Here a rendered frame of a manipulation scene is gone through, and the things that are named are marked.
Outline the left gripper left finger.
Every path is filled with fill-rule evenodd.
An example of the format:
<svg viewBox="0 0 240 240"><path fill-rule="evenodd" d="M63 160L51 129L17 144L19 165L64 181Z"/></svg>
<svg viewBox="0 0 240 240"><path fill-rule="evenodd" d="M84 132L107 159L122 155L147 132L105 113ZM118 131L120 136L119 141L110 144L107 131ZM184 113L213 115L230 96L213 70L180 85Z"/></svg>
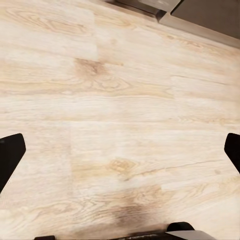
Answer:
<svg viewBox="0 0 240 240"><path fill-rule="evenodd" d="M0 138L0 193L26 152L21 133Z"/></svg>

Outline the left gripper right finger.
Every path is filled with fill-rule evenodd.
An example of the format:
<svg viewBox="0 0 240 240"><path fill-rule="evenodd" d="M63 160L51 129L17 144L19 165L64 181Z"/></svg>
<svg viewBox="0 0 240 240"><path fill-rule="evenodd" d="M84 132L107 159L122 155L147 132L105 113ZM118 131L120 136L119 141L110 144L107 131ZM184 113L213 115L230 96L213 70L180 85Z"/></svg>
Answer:
<svg viewBox="0 0 240 240"><path fill-rule="evenodd" d="M240 173L240 135L235 133L228 133L224 151Z"/></svg>

